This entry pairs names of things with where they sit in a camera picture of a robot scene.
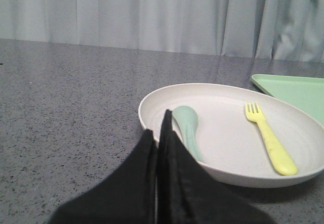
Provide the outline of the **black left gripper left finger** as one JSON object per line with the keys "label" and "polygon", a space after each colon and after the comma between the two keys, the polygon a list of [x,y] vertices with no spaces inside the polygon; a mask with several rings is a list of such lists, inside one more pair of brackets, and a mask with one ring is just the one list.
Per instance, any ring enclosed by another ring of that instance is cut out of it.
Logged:
{"label": "black left gripper left finger", "polygon": [[145,130],[127,159],[104,181],[61,205],[50,223],[154,223],[157,147]]}

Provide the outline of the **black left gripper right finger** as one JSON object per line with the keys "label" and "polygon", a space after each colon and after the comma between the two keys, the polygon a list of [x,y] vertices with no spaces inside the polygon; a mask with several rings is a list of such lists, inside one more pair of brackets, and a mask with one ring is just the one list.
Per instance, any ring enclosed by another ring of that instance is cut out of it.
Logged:
{"label": "black left gripper right finger", "polygon": [[254,223],[254,209],[213,180],[172,129],[166,110],[158,153],[158,223]]}

